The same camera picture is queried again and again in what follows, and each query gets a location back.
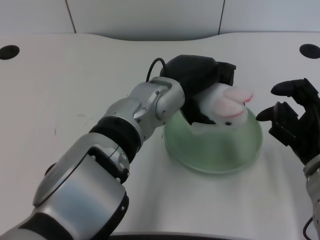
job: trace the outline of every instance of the table surface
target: table surface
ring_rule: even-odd
[[[258,114],[277,101],[271,88],[308,78],[320,90],[320,59],[302,56],[320,33],[231,33],[193,41],[132,42],[90,34],[0,36],[20,53],[0,60],[0,234],[32,211],[46,169],[146,78],[151,62],[180,55],[237,66],[235,85],[253,89]],[[159,74],[157,63],[152,75]],[[303,113],[298,106],[297,113]],[[233,239],[298,240],[312,215],[303,165],[261,124],[258,160],[229,175],[192,171],[170,159],[157,128],[124,184],[129,209],[116,232],[181,232]],[[316,236],[314,226],[311,236]]]

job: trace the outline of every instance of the black cable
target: black cable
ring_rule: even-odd
[[[312,217],[306,222],[306,224],[304,225],[303,230],[302,230],[302,234],[303,234],[303,236],[305,237],[306,240],[312,240],[307,235],[307,229],[308,229],[308,227],[309,227],[311,222],[312,222]]]
[[[151,74],[151,72],[152,72],[152,69],[154,68],[155,64],[156,64],[157,62],[159,62],[159,61],[162,63],[163,71],[164,71],[164,76],[165,76],[165,77],[168,77],[168,69],[167,69],[166,62],[165,62],[161,57],[158,57],[158,58],[156,58],[156,59],[151,63],[151,66],[150,66],[150,68],[149,68],[148,74],[147,74],[147,76],[146,76],[146,80],[145,80],[146,82],[149,82],[149,78],[150,78],[150,74]]]

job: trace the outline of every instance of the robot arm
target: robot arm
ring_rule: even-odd
[[[150,81],[148,77],[137,85],[47,170],[35,193],[31,215],[0,240],[98,240],[110,236],[128,209],[122,183],[144,141],[193,95],[218,80],[231,83],[235,66],[218,65],[210,57],[183,55],[165,68],[171,78],[162,71],[162,76]]]
[[[306,190],[311,198],[314,226],[320,237],[320,98],[318,91],[305,78],[285,81],[273,87],[271,93],[292,97],[302,105],[305,113],[301,118],[286,103],[277,102],[258,114],[258,121],[271,121],[269,133],[285,146],[290,146],[301,160],[306,177]],[[303,235],[306,239],[306,224]]]

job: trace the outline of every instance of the plush rabbit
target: plush rabbit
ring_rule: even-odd
[[[250,102],[253,93],[238,86],[216,83],[195,95],[200,112],[216,124],[193,122],[191,128],[197,132],[217,127],[233,129],[243,126],[248,119],[245,103]]]

